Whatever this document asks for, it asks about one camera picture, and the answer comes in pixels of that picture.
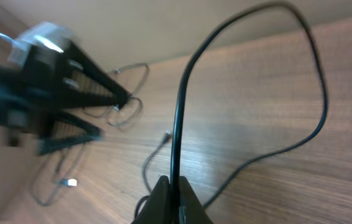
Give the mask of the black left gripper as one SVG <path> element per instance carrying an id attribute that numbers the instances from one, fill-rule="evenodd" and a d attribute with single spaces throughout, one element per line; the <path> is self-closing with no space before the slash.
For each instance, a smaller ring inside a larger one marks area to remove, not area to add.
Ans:
<path id="1" fill-rule="evenodd" d="M 103 130 L 73 114 L 58 111 L 61 82 L 56 71 L 61 54 L 46 47 L 33 46 L 21 68 L 9 72 L 15 99 L 7 114 L 7 134 L 36 134 L 40 140 L 38 155 L 99 140 Z M 109 77 L 90 56 L 74 42 L 67 48 L 70 73 L 75 82 L 72 98 L 77 108 L 95 106 L 123 107 L 129 92 Z"/>

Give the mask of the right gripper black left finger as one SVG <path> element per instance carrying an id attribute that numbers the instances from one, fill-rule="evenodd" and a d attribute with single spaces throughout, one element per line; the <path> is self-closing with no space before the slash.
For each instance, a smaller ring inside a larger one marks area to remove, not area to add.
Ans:
<path id="1" fill-rule="evenodd" d="M 141 198 L 132 224 L 168 224 L 170 221 L 169 178 L 161 176 L 150 195 Z"/>

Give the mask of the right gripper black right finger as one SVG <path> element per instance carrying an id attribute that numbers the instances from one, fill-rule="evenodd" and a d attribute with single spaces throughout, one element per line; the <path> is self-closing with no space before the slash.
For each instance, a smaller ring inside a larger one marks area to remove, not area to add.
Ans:
<path id="1" fill-rule="evenodd" d="M 184 176 L 179 178 L 179 191 L 180 206 L 178 218 L 180 224 L 213 224 L 192 186 Z"/>

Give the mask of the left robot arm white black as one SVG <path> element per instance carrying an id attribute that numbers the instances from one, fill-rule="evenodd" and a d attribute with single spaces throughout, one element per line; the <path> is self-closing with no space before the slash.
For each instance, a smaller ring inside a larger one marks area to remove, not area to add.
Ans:
<path id="1" fill-rule="evenodd" d="M 33 46 L 21 69 L 0 65 L 0 126 L 6 143 L 37 135 L 43 156 L 100 138 L 101 129 L 67 113 L 68 109 L 123 107 L 131 94 L 107 76 L 78 46 L 60 53 Z"/>

